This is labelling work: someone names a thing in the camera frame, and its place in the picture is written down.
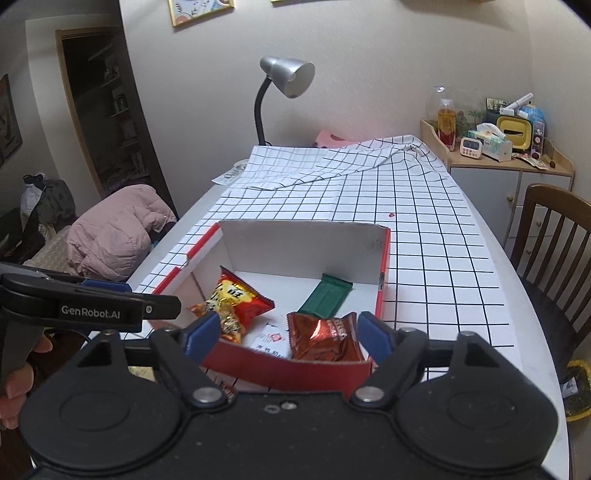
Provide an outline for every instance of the paper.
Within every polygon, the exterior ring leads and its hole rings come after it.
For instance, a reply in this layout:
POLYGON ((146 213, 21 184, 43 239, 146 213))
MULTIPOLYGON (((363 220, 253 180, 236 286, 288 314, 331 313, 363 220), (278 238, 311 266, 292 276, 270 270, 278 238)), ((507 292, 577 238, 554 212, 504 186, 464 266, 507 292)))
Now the paper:
POLYGON ((230 185, 231 183, 236 181, 236 179, 240 175, 242 175, 242 173, 246 169, 247 163, 248 160, 237 161, 230 170, 220 175, 219 177, 213 179, 212 182, 217 183, 218 185, 230 185))
POLYGON ((574 379, 574 377, 571 378, 566 383, 562 384, 560 386, 560 391, 562 392, 562 398, 569 398, 569 397, 572 397, 573 395, 576 395, 577 393, 579 393, 579 388, 577 387, 577 381, 574 379))
POLYGON ((291 358, 289 333, 269 323, 255 338, 251 348, 269 355, 291 358))

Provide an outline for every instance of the orange bottle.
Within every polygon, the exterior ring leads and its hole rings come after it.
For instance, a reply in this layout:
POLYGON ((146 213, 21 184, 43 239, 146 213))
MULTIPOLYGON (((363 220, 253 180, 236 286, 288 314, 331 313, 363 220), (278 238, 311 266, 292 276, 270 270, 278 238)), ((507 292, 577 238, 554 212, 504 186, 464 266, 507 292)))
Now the orange bottle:
POLYGON ((437 113, 437 124, 439 127, 439 140, 453 152, 456 148, 456 111, 453 108, 453 101, 441 99, 437 113))

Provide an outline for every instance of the chair seat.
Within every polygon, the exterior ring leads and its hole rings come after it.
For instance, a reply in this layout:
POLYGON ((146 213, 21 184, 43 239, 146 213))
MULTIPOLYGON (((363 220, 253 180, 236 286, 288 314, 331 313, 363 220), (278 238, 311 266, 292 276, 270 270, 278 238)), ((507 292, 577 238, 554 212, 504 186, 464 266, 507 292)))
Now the chair seat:
POLYGON ((523 278, 521 282, 540 321, 560 380, 577 348, 577 332, 566 315, 548 295, 523 278))

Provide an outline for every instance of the cabinet door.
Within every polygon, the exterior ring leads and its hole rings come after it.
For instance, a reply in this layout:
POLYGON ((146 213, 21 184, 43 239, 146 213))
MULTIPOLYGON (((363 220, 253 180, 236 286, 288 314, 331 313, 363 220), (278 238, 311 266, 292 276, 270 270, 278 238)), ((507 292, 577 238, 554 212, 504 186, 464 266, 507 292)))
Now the cabinet door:
POLYGON ((516 205, 523 205, 525 199, 525 191, 532 183, 546 183, 568 190, 570 186, 570 177, 563 175, 552 175, 550 173, 535 173, 532 171, 525 171, 521 175, 521 184, 519 185, 519 195, 517 197, 516 205))
POLYGON ((499 243, 505 241, 519 172, 492 168, 452 167, 456 183, 474 204, 499 243))
MULTIPOLYGON (((546 207, 542 207, 541 205, 536 205, 534 209, 534 219, 531 222, 530 226, 530 236, 537 237, 540 233, 542 223, 544 222, 544 217, 548 209, 546 207)), ((523 207, 517 206, 515 207, 515 215, 513 216, 513 222, 511 223, 511 229, 509 230, 509 238, 515 238, 517 236, 517 230, 519 230, 519 222, 521 221, 521 214, 523 213, 523 207)), ((546 235, 552 236, 554 230, 556 230, 556 225, 558 225, 558 220, 560 219, 560 215, 551 215, 550 221, 548 222, 548 227, 546 228, 546 235)))
MULTIPOLYGON (((525 268, 525 265, 527 264, 528 261, 530 261, 530 255, 534 250, 534 245, 535 245, 535 241, 538 238, 536 236, 529 236, 525 242, 525 249, 523 250, 523 256, 521 257, 521 262, 519 263, 519 267, 518 267, 518 271, 522 271, 525 268)), ((546 241, 546 238, 544 238, 544 246, 546 246, 546 244, 548 243, 548 241, 546 241)), ((507 243, 505 245, 505 253, 507 254, 507 257, 511 257, 511 253, 513 252, 513 247, 515 246, 515 237, 514 236, 510 236, 507 239, 507 243)), ((540 267, 540 264, 542 262, 542 259, 544 258, 544 255, 540 255, 538 254, 537 258, 535 259, 536 264, 534 264, 534 267, 532 267, 532 270, 537 271, 540 267)))

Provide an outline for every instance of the doorway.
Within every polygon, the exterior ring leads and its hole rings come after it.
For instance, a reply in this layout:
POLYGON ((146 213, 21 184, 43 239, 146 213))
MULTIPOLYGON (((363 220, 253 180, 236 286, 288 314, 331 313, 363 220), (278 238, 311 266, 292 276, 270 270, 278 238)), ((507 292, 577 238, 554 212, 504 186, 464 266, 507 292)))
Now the doorway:
POLYGON ((56 40, 74 128, 101 198, 147 184, 176 215, 121 29, 57 30, 56 40))

